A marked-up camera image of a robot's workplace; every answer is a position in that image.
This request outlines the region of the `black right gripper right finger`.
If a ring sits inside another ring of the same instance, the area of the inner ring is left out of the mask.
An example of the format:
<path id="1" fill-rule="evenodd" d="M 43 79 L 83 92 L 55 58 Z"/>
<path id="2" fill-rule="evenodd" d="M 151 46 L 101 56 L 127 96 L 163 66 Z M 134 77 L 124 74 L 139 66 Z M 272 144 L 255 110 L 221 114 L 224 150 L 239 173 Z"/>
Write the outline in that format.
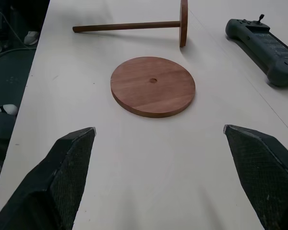
<path id="1" fill-rule="evenodd" d="M 225 125 L 241 186 L 266 230 L 288 230 L 288 150 L 273 136 Z"/>

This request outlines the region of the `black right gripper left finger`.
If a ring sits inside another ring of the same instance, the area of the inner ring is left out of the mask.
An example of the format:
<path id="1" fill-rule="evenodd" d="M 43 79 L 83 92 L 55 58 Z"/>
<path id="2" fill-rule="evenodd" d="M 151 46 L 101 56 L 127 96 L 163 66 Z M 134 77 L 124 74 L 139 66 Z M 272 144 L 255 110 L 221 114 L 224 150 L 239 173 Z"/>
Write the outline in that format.
<path id="1" fill-rule="evenodd" d="M 88 127 L 58 139 L 0 211 L 0 230 L 71 230 L 95 136 Z"/>

